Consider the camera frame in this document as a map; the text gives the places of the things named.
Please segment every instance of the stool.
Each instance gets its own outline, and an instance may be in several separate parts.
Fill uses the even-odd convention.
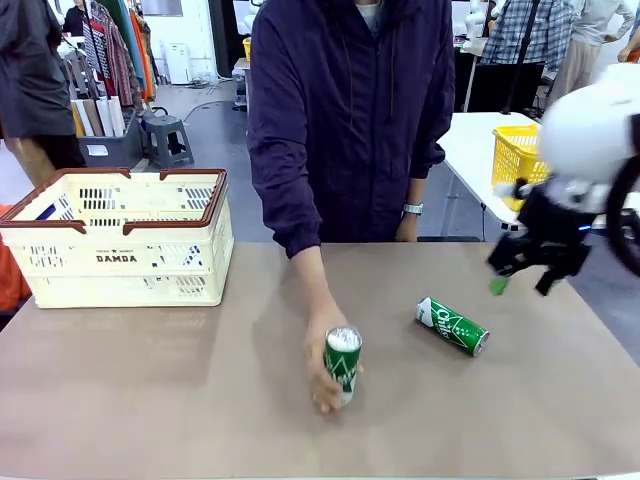
[[[149,136],[151,163],[160,168],[176,168],[195,163],[182,120],[171,115],[145,115],[143,127]],[[178,134],[184,143],[180,143]]]

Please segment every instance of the hand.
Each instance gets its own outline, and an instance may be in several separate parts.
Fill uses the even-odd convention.
[[[631,54],[631,50],[623,48],[618,54],[618,62],[625,63]]]
[[[311,312],[304,348],[307,357],[307,375],[311,395],[322,413],[338,410],[341,405],[342,386],[336,382],[324,366],[324,350],[327,332],[335,327],[347,325],[347,320],[331,301]]]
[[[418,241],[418,216],[405,213],[396,231],[396,242],[415,243]]]

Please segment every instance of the green can lying on side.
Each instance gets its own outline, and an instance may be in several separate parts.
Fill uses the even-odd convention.
[[[488,330],[429,297],[418,304],[416,320],[474,357],[484,350],[490,335]]]

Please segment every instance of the wall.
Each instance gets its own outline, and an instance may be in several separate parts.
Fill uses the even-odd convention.
[[[635,12],[638,8],[638,0],[626,0],[626,2],[629,7],[631,7],[631,9]],[[618,31],[621,25],[622,17],[620,15],[616,15],[609,24],[609,31],[611,33],[615,33],[616,31]],[[603,45],[602,50],[600,51],[600,55],[598,56],[598,61],[596,62],[594,75],[597,76],[599,73],[601,73],[605,68],[607,68],[607,65],[618,63],[618,53],[620,53],[620,50],[625,47],[627,42],[629,42],[629,34],[627,34],[622,40]]]
[[[217,81],[215,51],[209,2],[207,0],[182,0],[182,17],[158,17],[147,15],[151,27],[151,49],[158,64],[164,70],[161,44],[185,43],[191,55],[191,69],[197,77],[208,76]]]

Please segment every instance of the floor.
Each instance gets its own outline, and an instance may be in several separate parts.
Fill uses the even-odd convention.
[[[230,177],[230,204],[234,234],[239,241],[267,242],[271,232],[262,224],[261,204],[251,186],[246,150],[246,113],[234,110],[233,85],[223,83],[201,90],[165,86],[158,91],[157,106],[185,122],[196,166],[225,168]],[[15,159],[0,148],[0,203],[12,203],[31,189]],[[137,170],[153,171],[143,161]],[[427,181],[426,213],[420,218],[420,235],[437,236],[451,172],[445,165],[435,167]],[[501,235],[498,222],[484,217],[478,202],[462,189],[451,235],[484,235],[495,241]],[[593,235],[594,245],[581,274],[571,279],[595,313],[608,326],[640,365],[640,279],[625,271],[611,256],[606,239]]]

